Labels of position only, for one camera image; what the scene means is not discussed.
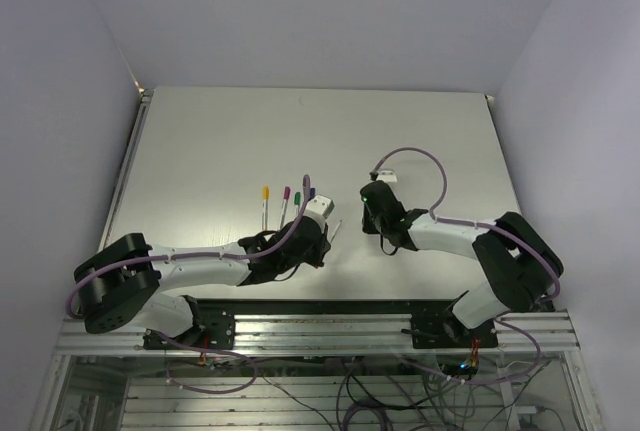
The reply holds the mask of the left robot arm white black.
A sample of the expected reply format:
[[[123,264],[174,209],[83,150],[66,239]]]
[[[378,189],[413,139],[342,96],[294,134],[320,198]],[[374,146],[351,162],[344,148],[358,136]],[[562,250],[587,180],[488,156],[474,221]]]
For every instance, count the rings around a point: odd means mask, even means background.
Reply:
[[[203,338],[196,299],[173,291],[203,285],[254,286],[280,280],[302,264],[322,266],[330,249],[326,217],[305,211],[279,231],[262,231],[224,246],[153,246],[129,233],[74,272],[66,312],[90,334],[135,323],[170,336],[182,348]]]

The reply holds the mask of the yellow marker pen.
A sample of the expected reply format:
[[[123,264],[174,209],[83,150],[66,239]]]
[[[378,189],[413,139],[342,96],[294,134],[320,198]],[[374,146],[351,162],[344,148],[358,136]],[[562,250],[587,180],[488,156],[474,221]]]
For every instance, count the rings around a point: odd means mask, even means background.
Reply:
[[[270,190],[268,186],[264,186],[262,189],[262,221],[261,227],[263,231],[268,230],[269,227],[269,197]]]

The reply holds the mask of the purple marker pen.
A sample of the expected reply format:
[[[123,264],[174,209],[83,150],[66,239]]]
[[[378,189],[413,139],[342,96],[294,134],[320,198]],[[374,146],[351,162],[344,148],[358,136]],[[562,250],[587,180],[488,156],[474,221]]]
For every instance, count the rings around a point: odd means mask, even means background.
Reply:
[[[282,229],[286,223],[290,195],[291,195],[291,188],[289,186],[285,186],[283,190],[281,210],[279,215],[279,229]]]

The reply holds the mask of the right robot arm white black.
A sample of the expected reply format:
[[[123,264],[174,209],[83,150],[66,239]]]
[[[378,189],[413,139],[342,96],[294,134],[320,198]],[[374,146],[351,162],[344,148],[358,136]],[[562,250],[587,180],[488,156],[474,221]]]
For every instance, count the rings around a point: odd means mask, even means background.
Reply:
[[[564,265],[526,219],[507,212],[494,221],[437,217],[407,210],[391,186],[374,181],[360,190],[363,232],[394,251],[439,251],[475,260],[485,280],[449,305],[440,326],[450,345],[465,345],[476,328],[505,313],[528,312],[560,291]]]

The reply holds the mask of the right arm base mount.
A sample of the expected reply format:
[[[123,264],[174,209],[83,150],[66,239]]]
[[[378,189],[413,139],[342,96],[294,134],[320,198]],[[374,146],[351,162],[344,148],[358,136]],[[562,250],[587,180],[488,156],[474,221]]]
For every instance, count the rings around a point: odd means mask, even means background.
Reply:
[[[492,320],[484,321],[474,329],[465,328],[454,316],[451,300],[411,300],[406,309],[411,317],[401,333],[411,337],[414,349],[480,349],[498,346]]]

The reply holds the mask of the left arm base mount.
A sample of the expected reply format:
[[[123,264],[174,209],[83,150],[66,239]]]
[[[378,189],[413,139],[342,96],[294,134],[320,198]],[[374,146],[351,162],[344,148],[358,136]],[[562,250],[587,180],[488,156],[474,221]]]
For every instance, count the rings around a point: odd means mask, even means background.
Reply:
[[[185,349],[231,350],[236,321],[233,313],[212,300],[191,296],[170,299],[171,307],[152,304],[151,317],[144,318],[145,350]]]

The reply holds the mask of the red marker pen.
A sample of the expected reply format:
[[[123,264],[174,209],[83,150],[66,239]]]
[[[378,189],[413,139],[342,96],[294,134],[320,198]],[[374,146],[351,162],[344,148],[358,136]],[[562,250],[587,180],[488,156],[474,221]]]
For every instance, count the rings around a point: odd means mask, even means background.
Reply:
[[[343,225],[344,220],[340,219],[337,224],[334,226],[334,228],[328,232],[325,236],[325,241],[324,241],[324,246],[320,251],[320,261],[319,263],[316,265],[316,268],[322,268],[324,266],[324,257],[326,256],[326,254],[331,250],[332,244],[339,232],[339,230],[341,229],[342,225]]]

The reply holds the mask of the green marker pen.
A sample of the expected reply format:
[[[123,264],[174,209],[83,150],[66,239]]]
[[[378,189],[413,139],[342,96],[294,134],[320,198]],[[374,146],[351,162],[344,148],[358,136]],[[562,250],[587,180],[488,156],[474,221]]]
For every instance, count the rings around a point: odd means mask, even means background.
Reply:
[[[300,212],[301,201],[302,201],[301,192],[296,192],[294,195],[294,212],[296,215],[298,215]]]

